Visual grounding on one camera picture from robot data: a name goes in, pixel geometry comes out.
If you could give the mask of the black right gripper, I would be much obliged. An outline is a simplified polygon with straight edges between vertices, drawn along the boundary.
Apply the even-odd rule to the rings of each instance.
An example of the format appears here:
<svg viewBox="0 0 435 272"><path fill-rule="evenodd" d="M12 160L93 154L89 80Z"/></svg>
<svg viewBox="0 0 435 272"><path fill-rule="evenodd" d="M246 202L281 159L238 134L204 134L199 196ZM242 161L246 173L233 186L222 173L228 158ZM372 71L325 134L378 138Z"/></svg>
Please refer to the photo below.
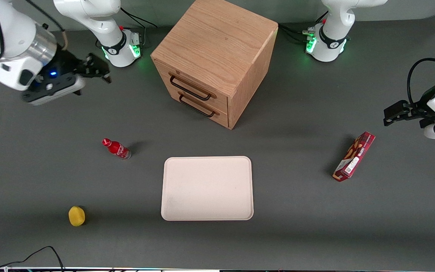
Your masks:
<svg viewBox="0 0 435 272"><path fill-rule="evenodd" d="M79 59L69 51L58 51L32 82L32 92L80 92L86 86L83 77L111 83L110 68L99 56L89 53Z"/></svg>

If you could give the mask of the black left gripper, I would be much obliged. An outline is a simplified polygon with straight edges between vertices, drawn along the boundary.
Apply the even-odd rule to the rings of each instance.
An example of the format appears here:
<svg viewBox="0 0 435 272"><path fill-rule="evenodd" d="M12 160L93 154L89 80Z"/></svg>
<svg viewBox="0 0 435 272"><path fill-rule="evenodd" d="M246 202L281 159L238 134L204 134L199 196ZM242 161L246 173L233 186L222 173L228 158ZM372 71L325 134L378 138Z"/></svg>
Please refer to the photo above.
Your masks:
<svg viewBox="0 0 435 272"><path fill-rule="evenodd" d="M387 107L384 110L383 125L390 126L396 122L410 121L413 119L421 119L421 127L426 127L431 124L435 125L435 111L427 105L427 102L435 96L435 85L425 91L416 102L412 99L410 83L407 83L406 90L409 102L407 102L407 100L399 100Z"/></svg>

